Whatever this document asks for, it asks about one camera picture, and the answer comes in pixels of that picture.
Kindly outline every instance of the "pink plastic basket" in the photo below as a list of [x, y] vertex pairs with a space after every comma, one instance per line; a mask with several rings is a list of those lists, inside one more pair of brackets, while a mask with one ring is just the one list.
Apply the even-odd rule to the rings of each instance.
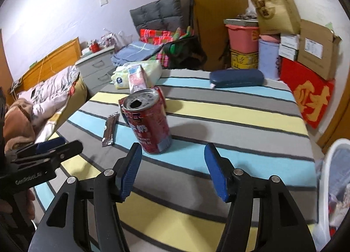
[[259, 51], [259, 28], [226, 25], [229, 29], [231, 49], [244, 54]]

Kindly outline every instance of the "wall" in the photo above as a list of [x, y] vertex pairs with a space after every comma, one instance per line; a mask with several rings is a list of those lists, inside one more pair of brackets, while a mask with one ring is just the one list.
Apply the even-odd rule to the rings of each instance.
[[330, 123], [343, 94], [350, 66], [350, 21], [338, 0], [295, 0], [302, 19], [320, 25], [332, 23], [334, 32], [342, 38], [339, 52], [339, 62], [336, 73], [336, 84], [330, 105], [323, 117], [318, 131], [310, 135], [317, 139], [324, 133]]
[[5, 0], [0, 7], [3, 45], [13, 79], [47, 54], [79, 37], [100, 38], [107, 28], [137, 37], [129, 10], [156, 0]]

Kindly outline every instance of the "gray tray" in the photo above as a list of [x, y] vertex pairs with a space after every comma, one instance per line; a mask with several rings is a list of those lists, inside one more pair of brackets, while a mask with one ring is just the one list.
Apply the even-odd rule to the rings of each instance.
[[259, 27], [259, 23], [257, 19], [252, 19], [252, 20], [225, 19], [224, 24], [242, 26], [242, 27]]

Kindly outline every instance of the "striped bed sheet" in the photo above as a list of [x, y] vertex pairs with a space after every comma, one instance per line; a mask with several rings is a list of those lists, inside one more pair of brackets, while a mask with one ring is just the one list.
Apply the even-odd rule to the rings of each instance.
[[[131, 252], [215, 251], [230, 204], [216, 195], [203, 151], [213, 142], [223, 157], [250, 175], [278, 175], [312, 229], [316, 223], [316, 174], [308, 133], [293, 94], [282, 82], [210, 89], [209, 73], [164, 70], [158, 85], [167, 103], [173, 135], [169, 150], [143, 153], [131, 195], [118, 212]], [[102, 148], [107, 117], [129, 91], [108, 85], [75, 112], [51, 138], [79, 139], [84, 150], [57, 170], [57, 177], [34, 188], [39, 221], [69, 176], [93, 178], [126, 155], [136, 138], [122, 117], [113, 146]], [[93, 205], [89, 203], [89, 215]], [[254, 249], [259, 201], [254, 200], [247, 251]], [[89, 219], [98, 251], [93, 217]]]

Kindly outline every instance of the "bedside table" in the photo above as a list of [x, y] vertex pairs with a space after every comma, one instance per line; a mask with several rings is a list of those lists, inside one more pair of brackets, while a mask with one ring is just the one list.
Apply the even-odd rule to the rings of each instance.
[[91, 97], [112, 81], [108, 71], [116, 69], [111, 61], [113, 53], [114, 46], [110, 46], [75, 63]]

